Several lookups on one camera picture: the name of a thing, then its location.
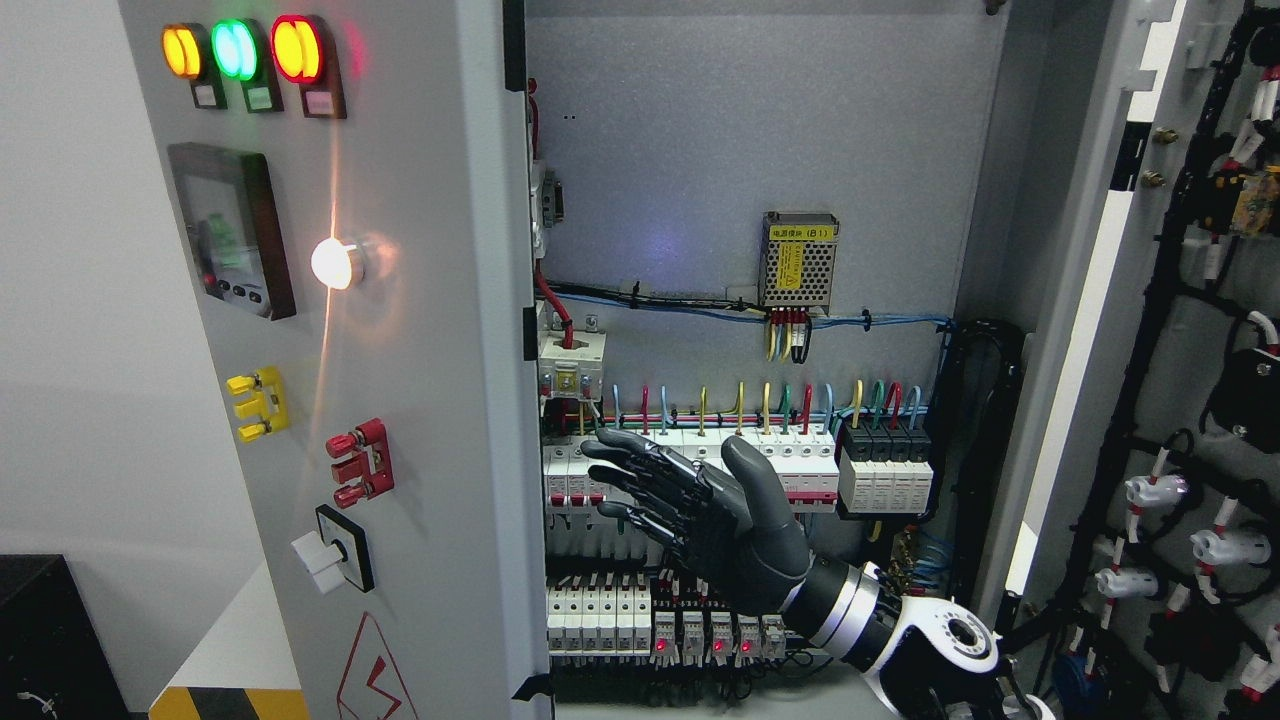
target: robotic hand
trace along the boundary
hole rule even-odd
[[[908,720],[1052,720],[1018,689],[991,632],[938,598],[896,597],[878,569],[813,557],[769,461],[746,441],[724,441],[730,473],[635,433],[600,429],[584,455],[590,475],[634,497],[600,512],[626,519],[667,547],[746,615],[782,612],[787,626],[850,662],[890,710]]]

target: yellow terminal connector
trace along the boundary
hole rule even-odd
[[[255,439],[289,427],[289,406],[284,398],[284,383],[274,365],[259,368],[252,375],[237,375],[227,380],[233,396],[250,395],[233,407],[241,420],[253,421],[236,429],[241,442]]]

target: yellow indicator light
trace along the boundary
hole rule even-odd
[[[183,79],[196,79],[204,68],[200,61],[200,45],[191,28],[182,24],[165,26],[160,36],[164,46],[164,59],[173,74]]]

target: yellow label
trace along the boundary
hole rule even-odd
[[[778,243],[778,275],[774,283],[778,290],[800,290],[804,273],[804,243]]]
[[[826,242],[836,240],[835,225],[771,225],[769,240]]]

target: display screen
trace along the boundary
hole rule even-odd
[[[266,159],[196,143],[170,146],[169,155],[205,292],[262,318],[292,315]]]

